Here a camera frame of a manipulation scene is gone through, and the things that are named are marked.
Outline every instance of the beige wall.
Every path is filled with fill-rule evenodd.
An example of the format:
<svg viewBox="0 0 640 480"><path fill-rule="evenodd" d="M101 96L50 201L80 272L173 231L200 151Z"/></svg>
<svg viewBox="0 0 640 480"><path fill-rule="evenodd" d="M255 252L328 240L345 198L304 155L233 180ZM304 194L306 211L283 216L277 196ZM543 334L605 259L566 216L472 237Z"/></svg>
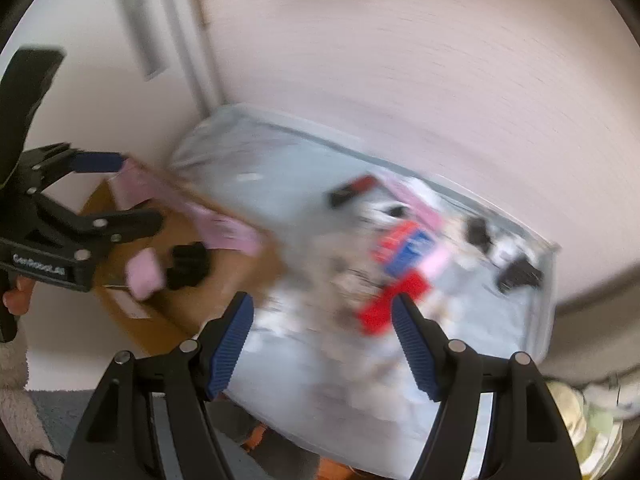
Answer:
<svg viewBox="0 0 640 480"><path fill-rule="evenodd" d="M204 0L231 101L341 129L557 241L567 298L640 255L640 49L608 0Z"/></svg>

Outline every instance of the orange object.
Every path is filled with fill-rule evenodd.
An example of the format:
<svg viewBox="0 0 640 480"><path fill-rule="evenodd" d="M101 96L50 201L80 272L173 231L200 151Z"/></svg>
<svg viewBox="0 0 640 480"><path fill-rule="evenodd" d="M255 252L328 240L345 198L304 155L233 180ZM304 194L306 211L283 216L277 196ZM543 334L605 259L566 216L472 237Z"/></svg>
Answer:
<svg viewBox="0 0 640 480"><path fill-rule="evenodd" d="M363 333L381 335L391 326L391 302L401 292L416 301L431 289L431 284L415 269L382 290L382 294L358 313Z"/></svg>

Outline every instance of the pink object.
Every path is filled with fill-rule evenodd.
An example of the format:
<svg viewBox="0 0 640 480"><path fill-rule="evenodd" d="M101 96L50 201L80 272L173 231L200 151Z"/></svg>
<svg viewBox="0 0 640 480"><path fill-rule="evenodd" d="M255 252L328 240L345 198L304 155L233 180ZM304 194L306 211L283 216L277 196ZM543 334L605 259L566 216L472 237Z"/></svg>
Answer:
<svg viewBox="0 0 640 480"><path fill-rule="evenodd" d="M378 180L378 184L396 197L396 200L407 204L428 230L434 233L440 231L442 215L425 204L424 200L407 186L400 177L384 168L377 168L374 175Z"/></svg>
<svg viewBox="0 0 640 480"><path fill-rule="evenodd" d="M252 227L213 212L185 198L180 190L128 158L122 169L109 180L120 210L131 209L145 200L155 199L191 218L207 249L230 249L249 256L260 253L260 233Z"/></svg>
<svg viewBox="0 0 640 480"><path fill-rule="evenodd" d="M446 245L439 242L416 266L415 269L420 272L427 280L435 280L442 274L451 260L451 251Z"/></svg>
<svg viewBox="0 0 640 480"><path fill-rule="evenodd" d="M142 249L125 265L125 279L131 295L138 301L148 300L166 286L166 275L152 248Z"/></svg>

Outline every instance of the white label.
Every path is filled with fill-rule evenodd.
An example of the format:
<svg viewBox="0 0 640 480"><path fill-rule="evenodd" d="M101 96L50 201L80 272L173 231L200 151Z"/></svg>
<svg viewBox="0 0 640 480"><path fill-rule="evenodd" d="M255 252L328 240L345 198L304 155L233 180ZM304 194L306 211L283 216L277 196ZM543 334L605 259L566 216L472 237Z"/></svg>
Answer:
<svg viewBox="0 0 640 480"><path fill-rule="evenodd" d="M128 292L125 290L117 290L115 288L108 288L107 292L113 298L120 309L130 317L131 319L149 319L149 314L146 313L145 309L134 300Z"/></svg>

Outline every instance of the brown cardboard box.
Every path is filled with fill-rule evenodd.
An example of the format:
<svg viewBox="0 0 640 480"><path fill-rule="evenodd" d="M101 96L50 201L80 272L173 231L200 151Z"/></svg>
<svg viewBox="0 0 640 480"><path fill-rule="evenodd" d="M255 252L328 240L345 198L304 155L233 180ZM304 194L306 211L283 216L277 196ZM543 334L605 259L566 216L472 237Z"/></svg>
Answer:
<svg viewBox="0 0 640 480"><path fill-rule="evenodd" d="M215 212L238 218L186 186L172 185L178 187L190 200ZM214 250L211 273L199 286L158 292L147 302L136 305L138 312L132 314L126 308L122 308L112 296L112 292L102 285L114 278L122 278L125 263L145 247L153 247L161 258L168 259L174 245L190 244L200 239L191 220L186 216L154 201L149 202L147 206L164 213L162 230L151 238L116 245L108 259L98 266L94 286L116 322L150 355L173 349L185 338L197 333L204 322L219 317L238 290L251 294L255 305L259 306L268 288L284 270L273 236L253 225L252 227L260 231L263 241L258 257L254 258L239 251ZM82 212L89 214L114 209L116 206L108 183L103 182L90 196Z"/></svg>

